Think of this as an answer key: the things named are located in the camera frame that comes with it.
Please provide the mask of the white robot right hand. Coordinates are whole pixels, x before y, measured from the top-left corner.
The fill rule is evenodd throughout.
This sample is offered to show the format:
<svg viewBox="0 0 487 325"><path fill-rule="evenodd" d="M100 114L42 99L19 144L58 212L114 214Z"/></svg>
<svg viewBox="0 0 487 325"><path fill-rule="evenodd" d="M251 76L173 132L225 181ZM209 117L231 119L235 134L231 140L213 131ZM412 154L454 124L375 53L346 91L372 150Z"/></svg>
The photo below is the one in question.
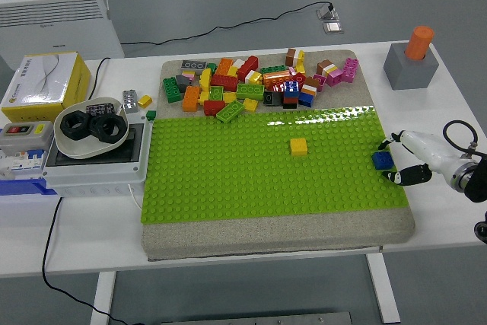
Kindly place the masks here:
<svg viewBox="0 0 487 325"><path fill-rule="evenodd" d="M384 171L382 175L400 186L411 186L428 182L432 173L443 175L446 183L463 193L476 164L472 159L461 158L454 149L436 135L423 132L400 131L391 133L378 146L384 150L392 142L400 142L409 152L424 164L411 166L397 172Z"/></svg>

